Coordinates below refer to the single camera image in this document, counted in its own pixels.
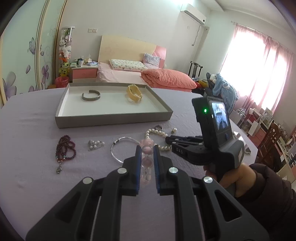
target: silver ring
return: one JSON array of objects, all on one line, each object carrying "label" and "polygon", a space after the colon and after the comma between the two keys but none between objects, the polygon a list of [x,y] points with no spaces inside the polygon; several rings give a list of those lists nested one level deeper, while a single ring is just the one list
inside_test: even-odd
[{"label": "silver ring", "polygon": [[87,98],[87,97],[84,97],[84,93],[82,93],[82,99],[84,99],[84,100],[86,100],[86,101],[94,101],[94,100],[98,100],[98,99],[101,97],[100,92],[98,92],[98,91],[96,91],[96,90],[89,90],[89,93],[96,93],[96,94],[98,94],[99,96],[97,96],[97,97]]},{"label": "silver ring", "polygon": [[158,130],[158,131],[162,131],[163,127],[160,126],[160,125],[156,125],[156,126],[154,127],[154,129],[155,129],[155,130]]},{"label": "silver ring", "polygon": [[131,137],[120,137],[115,142],[113,142],[111,145],[111,148],[110,148],[110,152],[111,152],[111,155],[115,158],[115,160],[119,161],[120,163],[123,163],[123,161],[119,160],[118,158],[116,158],[116,156],[114,156],[114,154],[112,152],[112,148],[113,148],[113,146],[115,146],[117,144],[117,142],[119,142],[120,140],[125,139],[125,138],[130,139],[130,140],[136,142],[138,145],[140,145],[140,142],[138,142],[136,139],[131,138]]}]

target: red trash bag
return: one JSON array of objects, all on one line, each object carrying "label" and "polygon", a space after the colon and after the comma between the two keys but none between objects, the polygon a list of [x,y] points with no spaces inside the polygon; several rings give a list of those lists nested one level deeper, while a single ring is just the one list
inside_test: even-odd
[{"label": "red trash bag", "polygon": [[54,83],[56,88],[65,88],[69,84],[69,77],[68,76],[60,76],[55,79]]}]

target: device screen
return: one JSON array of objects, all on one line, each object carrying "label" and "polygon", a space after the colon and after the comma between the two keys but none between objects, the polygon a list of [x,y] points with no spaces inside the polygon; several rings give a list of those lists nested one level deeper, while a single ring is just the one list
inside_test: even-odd
[{"label": "device screen", "polygon": [[222,131],[222,130],[228,128],[229,122],[228,122],[227,113],[225,110],[224,103],[218,102],[218,101],[217,102],[213,101],[212,102],[212,109],[213,109],[213,113],[214,113],[214,117],[216,120],[218,131]]}]

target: nightstand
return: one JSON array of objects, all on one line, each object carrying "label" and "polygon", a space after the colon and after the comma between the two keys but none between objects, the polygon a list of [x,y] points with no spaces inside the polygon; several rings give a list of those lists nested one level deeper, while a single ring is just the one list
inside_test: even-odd
[{"label": "nightstand", "polygon": [[95,82],[97,71],[98,71],[98,65],[95,65],[95,66],[83,65],[82,67],[71,67],[70,80],[73,83]]}]

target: blue blanket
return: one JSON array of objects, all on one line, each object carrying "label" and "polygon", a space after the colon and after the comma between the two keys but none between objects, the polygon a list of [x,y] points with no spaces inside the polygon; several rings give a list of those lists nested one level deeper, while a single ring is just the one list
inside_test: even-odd
[{"label": "blue blanket", "polygon": [[[213,95],[214,96],[218,96],[218,95],[222,96],[224,103],[225,103],[227,113],[230,114],[232,112],[235,102],[238,100],[237,91],[235,90],[235,88],[233,88],[232,85],[227,83],[221,77],[220,74],[217,74],[216,76],[217,76],[217,80],[215,83],[215,87],[213,88]],[[227,85],[229,85],[229,89],[223,88],[223,86],[227,86]]]}]

